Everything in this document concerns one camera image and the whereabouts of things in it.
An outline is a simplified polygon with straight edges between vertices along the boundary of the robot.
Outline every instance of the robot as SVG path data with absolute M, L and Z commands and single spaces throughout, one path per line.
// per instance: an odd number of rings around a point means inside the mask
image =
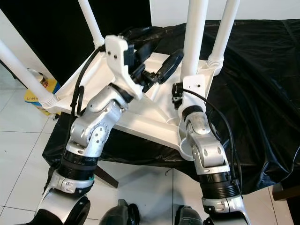
M 70 138 L 61 164 L 53 173 L 33 220 L 27 224 L 84 223 L 90 209 L 86 194 L 94 184 L 93 173 L 112 127 L 133 99 L 141 99 L 143 92 L 153 84 L 165 82 L 183 58 L 183 50 L 179 49 L 166 59 L 158 72 L 149 73 L 145 71 L 143 62 L 154 49 L 155 43 L 149 42 L 134 52 L 134 46 L 126 39 L 109 35 L 105 37 L 105 45 L 99 47 L 87 60 L 75 86 L 71 118 L 75 118 L 76 102 L 78 98 L 80 101 L 83 94 L 82 87 L 79 87 L 81 78 L 89 62 L 99 52 L 105 51 L 115 81 L 94 96 L 84 110 L 81 111 L 81 103 L 78 102 L 77 114 L 80 116 L 71 121 Z M 233 175 L 233 165 L 229 165 L 224 148 L 205 114 L 204 102 L 208 101 L 196 93 L 191 82 L 191 76 L 186 76 L 182 82 L 173 85 L 172 102 L 186 128 L 187 142 L 192 148 L 203 193 L 202 204 L 209 218 L 202 221 L 195 210 L 183 206 L 177 212 L 176 224 L 250 225 L 239 181 Z M 100 224 L 138 225 L 139 220 L 137 206 L 119 200 L 118 206 L 110 209 Z

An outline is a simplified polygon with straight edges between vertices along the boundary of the white tile floor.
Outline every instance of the white tile floor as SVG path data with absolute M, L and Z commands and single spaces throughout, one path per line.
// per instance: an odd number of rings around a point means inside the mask
M 24 92 L 0 67 L 0 225 L 29 222 L 47 178 L 42 152 L 55 121 L 25 103 Z M 91 210 L 85 225 L 97 225 L 119 198 L 138 205 L 143 225 L 171 225 L 182 204 L 192 206 L 203 218 L 207 216 L 199 184 L 182 172 L 110 162 L 99 165 L 120 184 L 114 189 L 96 180 L 88 193 Z M 244 196 L 252 223 L 292 225 L 287 203 L 274 201 L 270 191 L 265 188 Z

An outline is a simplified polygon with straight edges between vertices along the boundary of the black wall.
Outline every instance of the black wall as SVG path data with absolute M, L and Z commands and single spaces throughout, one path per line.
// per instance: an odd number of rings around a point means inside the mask
M 90 0 L 90 5 L 103 36 L 151 26 L 149 0 Z M 1 0 L 0 8 L 61 85 L 94 49 L 77 0 Z

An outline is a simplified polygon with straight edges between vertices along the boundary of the black plastic sheet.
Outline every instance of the black plastic sheet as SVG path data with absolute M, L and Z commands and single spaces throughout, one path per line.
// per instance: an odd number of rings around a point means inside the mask
M 219 21 L 207 21 L 200 59 L 211 53 Z M 159 39 L 158 53 L 183 48 L 185 24 L 125 31 L 137 47 Z M 225 51 L 224 66 L 214 77 L 209 100 L 231 125 L 242 166 L 243 193 L 280 182 L 300 172 L 300 20 L 236 21 Z M 43 153 L 57 166 L 69 115 L 60 117 Z M 213 123 L 226 143 L 228 135 L 215 114 Z M 101 160 L 176 168 L 197 180 L 193 162 L 177 150 L 112 130 Z

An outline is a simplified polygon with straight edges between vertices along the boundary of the white pole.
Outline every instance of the white pole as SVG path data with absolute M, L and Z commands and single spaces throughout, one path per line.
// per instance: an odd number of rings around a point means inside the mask
M 197 73 L 207 6 L 208 0 L 189 1 L 180 81 Z
M 81 10 L 83 12 L 86 23 L 88 24 L 90 32 L 93 36 L 95 48 L 98 48 L 99 46 L 104 44 L 104 38 L 100 32 L 100 29 L 99 29 L 96 19 L 94 17 L 93 11 L 90 7 L 89 1 L 88 0 L 78 0 L 78 2 L 79 2 Z
M 233 22 L 238 11 L 240 0 L 227 0 L 216 41 L 207 60 L 209 68 L 222 68 L 224 52 L 230 36 Z
M 58 101 L 56 96 L 43 87 L 1 40 L 0 60 L 32 91 L 45 109 Z

